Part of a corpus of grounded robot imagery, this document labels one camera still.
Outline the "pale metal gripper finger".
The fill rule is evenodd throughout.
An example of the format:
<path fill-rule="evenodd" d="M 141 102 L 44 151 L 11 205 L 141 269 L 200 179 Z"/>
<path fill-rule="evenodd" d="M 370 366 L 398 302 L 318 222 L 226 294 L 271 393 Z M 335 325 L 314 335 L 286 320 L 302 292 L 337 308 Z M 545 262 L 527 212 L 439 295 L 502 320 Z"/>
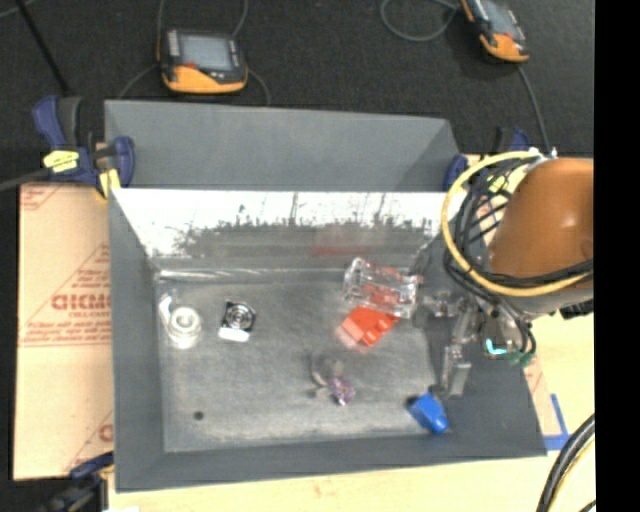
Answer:
<path fill-rule="evenodd" d="M 452 397 L 461 398 L 472 368 L 468 361 L 456 362 L 452 369 Z"/>
<path fill-rule="evenodd" d="M 442 395 L 448 395 L 457 361 L 457 348 L 454 345 L 444 347 L 441 356 L 440 391 Z"/>

